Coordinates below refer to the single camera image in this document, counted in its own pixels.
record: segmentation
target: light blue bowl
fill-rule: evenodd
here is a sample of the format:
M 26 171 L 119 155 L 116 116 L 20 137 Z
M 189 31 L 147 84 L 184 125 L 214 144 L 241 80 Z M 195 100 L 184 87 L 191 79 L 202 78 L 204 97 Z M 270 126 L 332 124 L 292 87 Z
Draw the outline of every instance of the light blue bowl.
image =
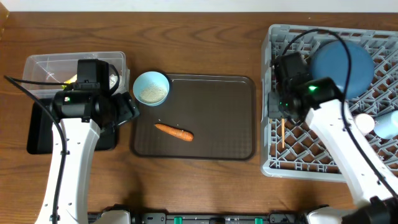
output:
M 145 88 L 147 88 L 151 84 L 155 84 L 161 88 L 164 88 L 167 92 L 165 97 L 156 103 L 146 103 L 139 96 L 140 92 L 142 90 L 144 90 Z M 140 101 L 141 103 L 148 105 L 148 106 L 157 106 L 157 105 L 163 103 L 166 100 L 167 95 L 169 94 L 169 90 L 170 90 L 169 80 L 166 78 L 166 76 L 164 76 L 160 72 L 143 73 L 142 75 L 138 76 L 138 78 L 136 79 L 136 81 L 134 82 L 134 84 L 132 86 L 132 93 L 134 94 L 136 99 L 138 101 Z

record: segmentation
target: carrot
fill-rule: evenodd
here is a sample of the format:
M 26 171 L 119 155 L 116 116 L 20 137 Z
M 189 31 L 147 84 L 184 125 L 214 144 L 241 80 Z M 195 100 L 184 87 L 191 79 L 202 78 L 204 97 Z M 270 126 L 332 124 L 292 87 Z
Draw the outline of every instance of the carrot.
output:
M 161 131 L 166 132 L 167 134 L 171 134 L 172 136 L 182 139 L 184 141 L 193 140 L 193 134 L 189 133 L 188 131 L 172 128 L 164 124 L 155 124 L 155 127 Z

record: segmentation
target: gray dish rack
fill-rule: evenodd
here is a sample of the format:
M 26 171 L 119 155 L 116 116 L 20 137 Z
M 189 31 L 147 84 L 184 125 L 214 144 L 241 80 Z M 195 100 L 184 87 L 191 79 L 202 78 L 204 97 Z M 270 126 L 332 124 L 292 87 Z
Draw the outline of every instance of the gray dish rack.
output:
M 306 124 L 285 125 L 285 148 L 282 149 L 281 120 L 268 118 L 268 93 L 276 88 L 272 60 L 295 36 L 315 28 L 339 33 L 344 40 L 364 47 L 373 58 L 371 86 L 366 93 L 349 100 L 353 115 L 367 113 L 373 117 L 398 110 L 398 32 L 275 24 L 270 26 L 262 43 L 261 172 L 269 177 L 344 182 L 333 158 Z M 299 51 L 303 57 L 311 57 L 323 44 L 333 40 L 335 37 L 329 34 L 309 33 L 296 41 L 287 53 Z M 384 140 L 373 132 L 366 139 L 390 170 L 398 174 L 398 139 Z

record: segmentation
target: rice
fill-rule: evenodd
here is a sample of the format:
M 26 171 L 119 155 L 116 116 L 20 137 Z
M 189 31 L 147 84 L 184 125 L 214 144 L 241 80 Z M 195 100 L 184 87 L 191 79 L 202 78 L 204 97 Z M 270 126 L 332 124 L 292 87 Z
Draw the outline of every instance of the rice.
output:
M 167 91 L 165 88 L 152 83 L 139 93 L 139 98 L 145 103 L 157 103 L 160 100 L 163 100 L 166 95 Z

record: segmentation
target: wood grain surface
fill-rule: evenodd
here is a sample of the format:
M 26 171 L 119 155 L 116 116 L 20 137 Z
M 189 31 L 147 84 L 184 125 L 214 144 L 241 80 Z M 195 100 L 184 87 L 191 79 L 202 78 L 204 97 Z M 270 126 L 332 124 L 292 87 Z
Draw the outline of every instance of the wood grain surface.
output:
M 120 50 L 131 86 L 142 72 L 245 75 L 261 117 L 261 44 L 272 24 L 397 30 L 397 14 L 12 12 L 0 41 L 0 74 L 21 78 L 33 54 Z M 51 155 L 26 151 L 33 102 L 0 79 L 0 222 L 33 223 Z M 265 213 L 328 203 L 353 208 L 346 184 L 265 177 L 247 162 L 143 159 L 129 150 L 131 124 L 115 150 L 96 152 L 88 210 L 126 203 L 140 212 Z
M 6 25 L 6 21 L 9 15 L 9 11 L 1 4 L 0 2 L 0 40 L 2 33 L 4 32 L 4 25 Z

